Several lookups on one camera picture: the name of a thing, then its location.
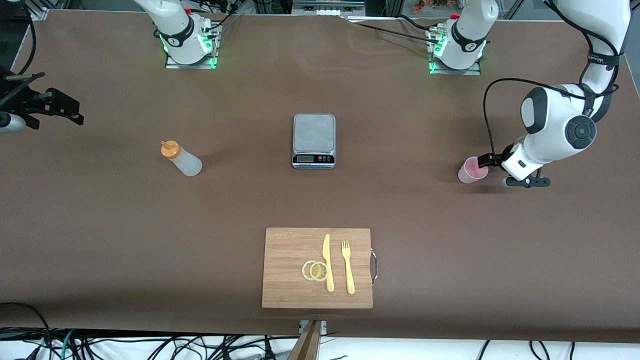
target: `plastic cup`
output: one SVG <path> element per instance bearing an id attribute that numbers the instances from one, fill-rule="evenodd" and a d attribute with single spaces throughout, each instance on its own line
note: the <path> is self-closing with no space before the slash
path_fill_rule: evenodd
<path id="1" fill-rule="evenodd" d="M 465 184 L 474 183 L 489 174 L 488 167 L 478 167 L 478 157 L 472 156 L 458 171 L 458 179 Z"/>

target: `black cable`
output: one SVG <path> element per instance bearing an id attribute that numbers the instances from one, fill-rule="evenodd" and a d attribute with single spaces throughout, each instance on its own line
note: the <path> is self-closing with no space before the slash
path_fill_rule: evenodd
<path id="1" fill-rule="evenodd" d="M 47 333 L 47 339 L 49 340 L 49 342 L 48 342 L 49 347 L 53 347 L 53 339 L 51 338 L 51 331 L 50 331 L 50 328 L 49 328 L 49 324 L 47 323 L 47 320 L 44 319 L 44 316 L 42 316 L 42 314 L 38 311 L 38 309 L 36 309 L 35 307 L 33 307 L 33 306 L 29 305 L 29 304 L 25 304 L 23 302 L 0 302 L 0 307 L 3 307 L 3 306 L 24 307 L 26 309 L 29 309 L 29 310 L 33 311 L 37 315 L 37 317 L 40 318 L 40 321 L 42 322 L 42 325 L 44 325 L 44 329 L 45 329 L 45 331 Z M 53 357 L 53 353 L 49 352 L 49 360 L 51 360 L 52 357 Z"/>
<path id="2" fill-rule="evenodd" d="M 217 347 L 215 347 L 215 350 L 214 350 L 214 351 L 213 351 L 213 353 L 212 353 L 212 354 L 207 358 L 207 360 L 213 360 L 213 359 L 216 357 L 216 355 L 218 355 L 218 354 L 220 353 L 220 349 L 221 349 L 221 348 L 228 346 L 228 345 L 227 345 L 227 341 L 228 341 L 228 340 L 227 340 L 227 335 L 225 335 L 225 336 L 222 338 L 222 342 L 220 343 L 220 345 L 219 345 L 219 346 L 217 346 Z"/>
<path id="3" fill-rule="evenodd" d="M 231 347 L 231 344 L 233 344 L 237 340 L 240 340 L 240 338 L 242 338 L 242 336 L 238 336 L 238 335 L 230 336 L 229 337 L 229 341 L 228 342 L 226 342 L 226 340 L 223 341 L 224 346 L 219 348 L 219 349 L 217 349 L 213 354 L 211 354 L 210 359 L 211 360 L 221 360 L 221 359 L 223 359 L 225 357 L 225 355 L 228 355 L 228 351 L 229 351 L 229 348 Z"/>
<path id="4" fill-rule="evenodd" d="M 276 354 L 273 352 L 271 348 L 271 342 L 269 341 L 268 336 L 264 336 L 264 360 L 275 360 Z"/>
<path id="5" fill-rule="evenodd" d="M 86 349 L 87 354 L 89 354 L 89 358 L 91 360 L 95 360 L 95 358 L 93 357 L 93 351 L 91 350 L 91 347 L 89 346 L 89 339 L 84 338 L 81 340 L 81 344 L 83 346 L 83 349 Z"/>
<path id="6" fill-rule="evenodd" d="M 573 351 L 575 350 L 575 341 L 571 342 L 571 350 L 569 350 L 569 360 L 573 360 Z"/>
<path id="7" fill-rule="evenodd" d="M 182 344 L 182 345 L 180 345 L 179 347 L 178 347 L 178 346 L 176 346 L 176 347 L 175 347 L 175 350 L 173 351 L 173 354 L 172 354 L 172 356 L 171 356 L 171 360 L 174 360 L 174 359 L 175 359 L 175 357 L 176 357 L 176 356 L 178 356 L 178 354 L 179 354 L 181 351 L 183 351 L 185 348 L 187 348 L 187 349 L 189 349 L 189 350 L 192 350 L 192 349 L 189 347 L 189 344 L 191 344 L 192 342 L 194 342 L 194 341 L 196 341 L 197 339 L 200 339 L 200 338 L 202 338 L 202 336 L 196 336 L 195 338 L 193 338 L 193 339 L 191 339 L 191 340 L 187 341 L 185 344 Z"/>
<path id="8" fill-rule="evenodd" d="M 419 29 L 425 30 L 425 31 L 429 31 L 429 26 L 422 26 L 422 25 L 418 24 L 417 22 L 411 20 L 411 18 L 409 16 L 406 16 L 404 14 L 399 13 L 399 14 L 397 14 L 395 16 L 395 18 L 398 18 L 398 19 L 402 18 L 404 20 L 407 20 L 409 22 L 409 24 L 415 26 L 416 28 L 419 28 Z"/>
<path id="9" fill-rule="evenodd" d="M 514 17 L 514 16 L 516 15 L 516 13 L 520 10 L 520 7 L 522 6 L 522 4 L 524 4 L 524 0 L 523 0 L 523 1 L 520 1 L 520 3 L 518 3 L 518 7 L 517 7 L 515 10 L 514 10 L 514 9 L 509 10 L 509 13 L 512 13 L 512 16 L 511 16 L 511 18 L 509 18 L 509 19 L 507 19 L 507 20 L 513 20 L 513 17 Z"/>
<path id="10" fill-rule="evenodd" d="M 192 348 L 188 347 L 187 350 L 196 353 L 198 356 L 200 356 L 200 360 L 204 360 L 204 358 L 202 357 L 202 354 L 199 351 L 193 350 Z"/>
<path id="11" fill-rule="evenodd" d="M 165 340 L 149 355 L 147 360 L 154 360 L 160 354 L 160 352 L 175 339 L 176 337 L 172 336 L 171 338 L 168 338 L 167 340 Z"/>
<path id="12" fill-rule="evenodd" d="M 210 28 L 206 28 L 204 29 L 205 32 L 207 31 L 211 31 L 213 29 L 216 29 L 219 26 L 222 26 L 222 23 L 225 22 L 231 15 L 235 14 L 235 12 L 230 12 L 229 14 L 227 14 L 227 16 L 225 16 L 224 19 L 222 19 L 222 21 L 220 21 L 219 23 L 215 24 L 214 26 L 211 26 Z"/>
<path id="13" fill-rule="evenodd" d="M 482 346 L 482 349 L 480 349 L 480 355 L 478 355 L 478 359 L 477 360 L 482 360 L 482 357 L 484 356 L 484 351 L 486 350 L 486 347 L 489 346 L 489 341 L 491 340 L 487 340 L 484 342 L 484 345 Z"/>
<path id="14" fill-rule="evenodd" d="M 549 352 L 547 351 L 547 347 L 545 346 L 545 344 L 542 341 L 537 341 L 537 342 L 540 344 L 540 346 L 542 346 L 542 350 L 544 350 L 545 352 L 546 360 L 550 360 L 551 358 L 549 357 Z M 531 353 L 533 354 L 533 356 L 536 357 L 536 359 L 542 360 L 542 358 L 538 355 L 535 349 L 533 349 L 533 341 L 529 342 L 529 350 L 531 350 Z"/>
<path id="15" fill-rule="evenodd" d="M 0 329 L 0 334 L 11 334 L 14 332 L 18 332 L 18 334 L 13 336 L 7 336 L 3 338 L 3 340 L 23 340 L 27 336 L 31 334 L 39 334 L 39 335 L 47 335 L 47 331 L 45 329 L 39 329 L 34 327 L 3 327 Z"/>
<path id="16" fill-rule="evenodd" d="M 141 343 L 141 342 L 166 341 L 167 339 L 171 339 L 171 337 L 169 337 L 169 338 L 137 339 L 137 340 L 99 339 L 99 340 L 93 340 L 89 344 L 90 345 L 94 345 L 94 344 L 102 343 L 104 341 L 111 341 L 111 342 L 114 342 L 114 343 Z"/>
<path id="17" fill-rule="evenodd" d="M 397 31 L 393 31 L 393 30 L 389 30 L 389 29 L 377 28 L 376 26 L 371 26 L 371 25 L 367 25 L 367 24 L 361 24 L 359 22 L 356 22 L 356 24 L 358 24 L 360 26 L 364 26 L 365 28 L 375 29 L 375 30 L 384 31 L 384 32 L 390 33 L 390 34 L 400 35 L 401 37 L 414 38 L 414 39 L 417 39 L 417 40 L 422 40 L 422 41 L 426 41 L 426 42 L 432 42 L 434 44 L 438 42 L 435 39 L 427 39 L 427 38 L 423 38 L 423 37 L 416 37 L 414 35 L 399 33 Z"/>
<path id="18" fill-rule="evenodd" d="M 38 345 L 38 347 L 33 349 L 33 351 L 25 359 L 26 360 L 36 360 L 36 358 L 38 357 L 38 353 L 40 352 L 41 348 L 42 348 L 42 345 Z"/>
<path id="19" fill-rule="evenodd" d="M 609 46 L 609 48 L 611 48 L 611 52 L 613 53 L 614 56 L 618 56 L 619 55 L 618 54 L 618 50 L 616 50 L 616 47 L 613 46 L 613 44 L 610 41 L 608 41 L 606 38 L 604 38 L 602 35 L 594 33 L 591 30 L 587 30 L 587 29 L 577 25 L 573 21 L 567 19 L 567 17 L 564 16 L 564 14 L 560 11 L 560 9 L 557 7 L 556 3 L 553 2 L 553 0 L 545 0 L 543 3 L 545 5 L 547 5 L 551 10 L 553 10 L 560 17 L 560 19 L 562 19 L 564 22 L 566 22 L 569 26 L 571 26 L 572 28 L 580 31 L 581 33 L 584 33 L 584 34 L 587 34 L 587 35 L 591 35 L 592 37 L 595 37 L 596 39 L 602 41 L 607 46 Z"/>
<path id="20" fill-rule="evenodd" d="M 270 5 L 273 0 L 271 0 L 270 2 L 264 2 L 264 1 L 258 1 L 258 0 L 253 0 L 254 3 L 259 4 L 259 5 Z"/>
<path id="21" fill-rule="evenodd" d="M 95 352 L 93 352 L 93 350 L 91 349 L 91 345 L 89 344 L 89 339 L 85 339 L 85 343 L 86 343 L 86 350 L 89 352 L 89 357 L 93 360 L 93 357 L 97 357 L 98 360 L 104 360 L 103 357 L 101 357 L 100 355 L 96 354 Z"/>
<path id="22" fill-rule="evenodd" d="M 82 353 L 82 358 L 86 360 L 86 354 L 84 353 L 84 343 L 82 339 L 80 339 L 80 353 Z"/>
<path id="23" fill-rule="evenodd" d="M 49 346 L 47 343 L 45 343 L 45 345 L 43 345 L 42 343 L 35 343 L 35 342 L 29 341 L 29 340 L 22 340 L 22 341 L 25 342 L 25 343 L 38 345 L 38 346 L 41 346 L 41 347 L 47 349 L 49 351 L 49 359 L 52 359 L 53 355 L 57 356 L 58 359 L 62 359 L 62 355 L 59 352 L 57 352 L 57 350 L 60 350 L 59 347 Z"/>
<path id="24" fill-rule="evenodd" d="M 204 1 L 204 0 L 199 0 L 198 1 L 198 5 L 200 6 L 200 8 L 202 8 L 203 5 L 207 5 L 207 7 L 209 8 L 210 12 L 213 12 L 213 7 L 215 7 L 215 4 L 211 4 L 210 1 Z"/>
<path id="25" fill-rule="evenodd" d="M 31 53 L 29 53 L 29 58 L 27 62 L 22 67 L 22 70 L 18 72 L 18 75 L 22 75 L 27 71 L 29 66 L 31 66 L 31 62 L 33 61 L 33 57 L 36 55 L 36 29 L 33 27 L 33 20 L 31 19 L 31 14 L 29 13 L 29 8 L 25 5 L 24 12 L 27 14 L 27 20 L 29 20 L 29 29 L 31 29 Z"/>
<path id="26" fill-rule="evenodd" d="M 207 359 L 209 357 L 209 347 L 204 341 L 204 337 L 202 337 L 201 340 L 202 340 L 202 347 L 204 347 L 204 358 Z"/>
<path id="27" fill-rule="evenodd" d="M 0 99 L 0 108 L 2 108 L 2 106 L 4 104 L 7 103 L 7 101 L 11 100 L 11 98 L 19 93 L 22 89 L 26 88 L 27 86 L 29 86 L 29 84 L 31 84 L 32 82 L 34 82 L 36 79 L 43 77 L 45 74 L 44 72 L 39 72 L 38 74 L 33 74 L 31 75 L 30 78 L 28 78 L 27 80 L 24 80 L 23 82 L 20 83 L 20 85 L 16 86 L 15 88 L 13 88 L 13 90 L 11 90 L 10 92 L 8 92 L 2 99 Z M 21 302 L 3 302 L 3 304 L 22 304 Z M 30 309 L 37 311 L 35 309 L 35 307 L 31 306 Z"/>
<path id="28" fill-rule="evenodd" d="M 329 333 L 328 333 L 328 334 L 326 334 L 326 335 L 322 335 L 322 337 L 325 337 L 325 336 L 331 336 L 331 335 L 334 335 L 334 334 L 338 334 L 338 332 L 337 332 L 337 331 L 329 332 Z M 269 341 L 271 341 L 271 340 L 298 339 L 298 338 L 299 338 L 298 336 L 272 336 L 272 337 L 268 338 L 268 340 L 269 340 Z M 244 344 L 241 344 L 241 345 L 238 345 L 238 346 L 235 346 L 235 347 L 234 347 L 234 346 L 231 346 L 231 345 L 229 344 L 229 345 L 227 345 L 227 346 L 225 347 L 225 349 L 227 349 L 227 350 L 228 350 L 228 352 L 233 352 L 233 351 L 235 351 L 235 350 L 239 350 L 239 349 L 250 348 L 250 347 L 256 347 L 256 345 L 255 345 L 255 344 L 256 344 L 256 343 L 260 343 L 260 342 L 262 342 L 262 341 L 264 341 L 264 340 L 253 340 L 253 341 L 250 341 L 250 342 L 248 342 L 248 343 L 244 343 Z M 210 358 L 209 360 L 220 360 L 220 359 L 221 359 L 221 357 L 215 357 L 215 358 L 213 358 L 213 357 L 212 357 L 212 358 Z"/>
<path id="29" fill-rule="evenodd" d="M 487 97 L 487 94 L 489 94 L 489 89 L 493 85 L 495 85 L 497 83 L 500 83 L 500 82 L 503 82 L 503 81 L 517 81 L 517 82 L 521 82 L 521 83 L 532 84 L 532 85 L 540 86 L 540 87 L 543 87 L 543 88 L 548 88 L 549 90 L 553 90 L 553 91 L 559 92 L 560 94 L 567 95 L 567 96 L 570 96 L 570 97 L 574 97 L 576 99 L 581 99 L 581 100 L 586 99 L 584 96 L 575 95 L 575 94 L 572 94 L 572 93 L 570 93 L 568 91 L 562 90 L 560 88 L 556 88 L 556 87 L 553 87 L 551 85 L 539 83 L 539 82 L 533 81 L 533 80 L 520 79 L 520 78 L 501 78 L 501 79 L 492 81 L 486 87 L 486 89 L 484 91 L 484 96 L 483 96 L 483 100 L 482 100 L 482 111 L 483 111 L 483 115 L 484 115 L 484 123 L 486 124 L 486 130 L 487 130 L 487 133 L 489 134 L 489 143 L 491 145 L 491 152 L 493 154 L 495 154 L 496 152 L 495 152 L 495 146 L 493 144 L 493 135 L 491 133 L 491 125 L 489 125 L 489 118 L 486 115 L 486 97 Z M 601 97 L 601 96 L 613 94 L 614 92 L 618 91 L 618 89 L 620 89 L 620 86 L 618 86 L 618 84 L 613 84 L 612 87 L 613 88 L 611 90 L 602 92 L 601 94 L 596 94 L 596 97 Z"/>
<path id="30" fill-rule="evenodd" d="M 67 347 L 71 350 L 71 359 L 83 359 L 86 360 L 85 357 L 80 357 L 80 351 L 78 350 L 76 339 L 69 338 L 69 342 L 67 343 Z"/>

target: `green led light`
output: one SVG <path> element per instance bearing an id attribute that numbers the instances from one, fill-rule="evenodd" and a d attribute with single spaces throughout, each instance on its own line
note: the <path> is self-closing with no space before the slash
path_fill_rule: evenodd
<path id="1" fill-rule="evenodd" d="M 202 51 L 204 51 L 205 53 L 211 51 L 211 42 L 209 41 L 209 39 L 203 38 L 200 34 L 197 35 L 197 38 L 198 42 L 200 42 L 200 46 L 202 46 Z"/>
<path id="2" fill-rule="evenodd" d="M 442 39 L 437 43 L 436 48 L 434 50 L 435 56 L 442 56 L 444 52 L 444 48 L 447 46 L 447 37 L 442 37 Z"/>
<path id="3" fill-rule="evenodd" d="M 160 41 L 162 41 L 162 47 L 163 47 L 164 51 L 168 54 L 169 50 L 167 50 L 166 43 L 164 42 L 164 39 L 162 37 L 160 38 Z"/>
<path id="4" fill-rule="evenodd" d="M 484 50 L 484 47 L 486 46 L 486 41 L 484 41 L 482 43 L 482 45 L 480 45 L 480 52 L 478 53 L 478 59 L 480 59 L 482 57 L 482 51 Z"/>

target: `plastic bottle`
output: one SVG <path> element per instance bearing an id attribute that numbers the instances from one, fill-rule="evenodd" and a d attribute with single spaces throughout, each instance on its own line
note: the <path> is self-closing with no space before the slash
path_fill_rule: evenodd
<path id="1" fill-rule="evenodd" d="M 172 161 L 187 176 L 195 176 L 202 170 L 202 161 L 183 149 L 177 142 L 161 142 L 162 155 Z"/>

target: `wooden cutting board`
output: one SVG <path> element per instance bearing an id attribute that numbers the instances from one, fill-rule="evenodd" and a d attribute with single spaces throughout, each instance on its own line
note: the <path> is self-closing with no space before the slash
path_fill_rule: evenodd
<path id="1" fill-rule="evenodd" d="M 335 290 L 324 281 L 307 280 L 302 266 L 309 260 L 324 261 L 325 235 L 331 238 L 331 268 Z M 351 247 L 351 271 L 356 292 L 347 293 L 342 241 Z M 264 244 L 262 307 L 286 309 L 370 309 L 373 290 L 369 262 L 369 229 L 321 229 L 270 227 Z"/>

